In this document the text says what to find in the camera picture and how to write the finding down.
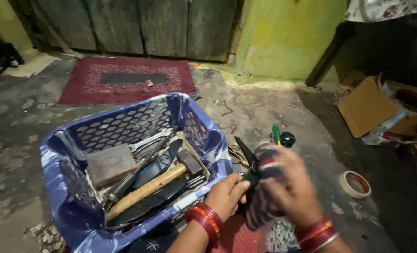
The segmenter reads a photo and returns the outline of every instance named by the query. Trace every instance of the stained floor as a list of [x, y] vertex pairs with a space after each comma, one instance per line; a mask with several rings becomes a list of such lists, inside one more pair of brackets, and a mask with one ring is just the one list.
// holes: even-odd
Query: stained floor
[[[26, 227], [50, 218], [38, 145], [49, 131], [116, 105], [57, 107], [75, 59], [55, 60], [37, 75], [0, 76], [0, 252], [35, 252]], [[417, 252], [417, 170], [395, 151], [354, 139], [334, 105], [337, 95], [300, 84], [242, 83], [235, 75], [190, 66], [203, 99], [198, 104], [228, 141], [240, 136], [254, 148], [271, 126], [293, 133], [293, 149], [304, 159], [318, 196], [344, 240], [356, 252]], [[223, 101], [234, 110], [227, 112]], [[372, 195], [357, 201], [337, 178], [364, 175]]]

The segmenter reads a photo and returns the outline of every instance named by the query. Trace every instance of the woman's right hand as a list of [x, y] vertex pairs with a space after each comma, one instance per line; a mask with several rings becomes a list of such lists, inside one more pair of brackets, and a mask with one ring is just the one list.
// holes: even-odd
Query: woman's right hand
[[281, 164], [286, 181], [283, 183], [276, 179], [267, 179], [268, 190], [297, 227], [318, 222], [324, 212], [304, 162], [288, 148], [278, 147], [276, 151], [274, 159]]

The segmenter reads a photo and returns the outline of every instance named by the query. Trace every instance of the hammer head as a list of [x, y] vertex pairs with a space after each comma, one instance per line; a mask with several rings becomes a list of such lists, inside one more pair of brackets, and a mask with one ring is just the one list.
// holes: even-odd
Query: hammer head
[[186, 149], [177, 153], [177, 160], [179, 163], [185, 165], [191, 175], [198, 175], [203, 171], [196, 158]]

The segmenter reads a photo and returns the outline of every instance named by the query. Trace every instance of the yellow-green painted wall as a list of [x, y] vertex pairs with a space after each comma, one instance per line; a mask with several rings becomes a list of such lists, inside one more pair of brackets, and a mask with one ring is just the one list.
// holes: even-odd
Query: yellow-green painted wall
[[[344, 21], [346, 0], [251, 0], [237, 49], [240, 72], [304, 80]], [[334, 67], [324, 81], [337, 82]]]
[[0, 39], [12, 43], [20, 54], [32, 49], [33, 46], [20, 19], [7, 0], [0, 0]]

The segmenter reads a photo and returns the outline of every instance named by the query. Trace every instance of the scissors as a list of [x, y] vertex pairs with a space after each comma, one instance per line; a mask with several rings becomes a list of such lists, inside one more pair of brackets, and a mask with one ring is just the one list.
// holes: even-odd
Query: scissors
[[230, 157], [232, 160], [236, 161], [237, 164], [241, 164], [246, 168], [249, 168], [249, 163], [247, 162], [245, 156], [241, 152], [241, 148], [235, 142], [229, 144], [228, 147]]

